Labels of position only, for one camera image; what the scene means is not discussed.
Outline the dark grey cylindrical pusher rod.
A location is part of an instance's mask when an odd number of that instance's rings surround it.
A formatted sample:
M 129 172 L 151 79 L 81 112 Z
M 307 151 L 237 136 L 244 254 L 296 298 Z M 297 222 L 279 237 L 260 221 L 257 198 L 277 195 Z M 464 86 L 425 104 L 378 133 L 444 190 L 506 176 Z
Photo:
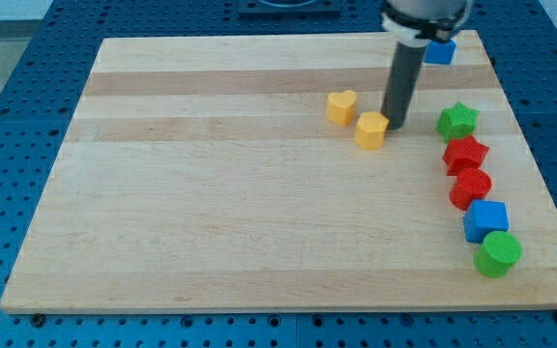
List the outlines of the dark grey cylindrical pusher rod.
M 381 113 L 389 119 L 389 130 L 403 127 L 407 111 L 425 57 L 426 45 L 413 47 L 404 43 L 396 45 Z

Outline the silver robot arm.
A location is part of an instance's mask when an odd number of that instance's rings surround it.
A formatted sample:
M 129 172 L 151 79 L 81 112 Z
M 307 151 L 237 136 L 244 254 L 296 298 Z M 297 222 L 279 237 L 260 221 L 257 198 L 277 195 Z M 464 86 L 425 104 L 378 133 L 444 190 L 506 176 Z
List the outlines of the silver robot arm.
M 445 44 L 468 19 L 472 0 L 387 0 L 380 17 L 382 27 L 396 38 L 381 113 L 389 129 L 403 127 L 416 82 L 431 42 Z

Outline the blue block behind arm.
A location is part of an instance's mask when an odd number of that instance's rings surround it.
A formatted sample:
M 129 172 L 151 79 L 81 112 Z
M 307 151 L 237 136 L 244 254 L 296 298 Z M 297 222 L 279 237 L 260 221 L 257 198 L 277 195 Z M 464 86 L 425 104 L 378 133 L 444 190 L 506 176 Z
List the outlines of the blue block behind arm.
M 447 43 L 430 42 L 425 51 L 424 61 L 428 64 L 450 65 L 454 59 L 456 42 Z

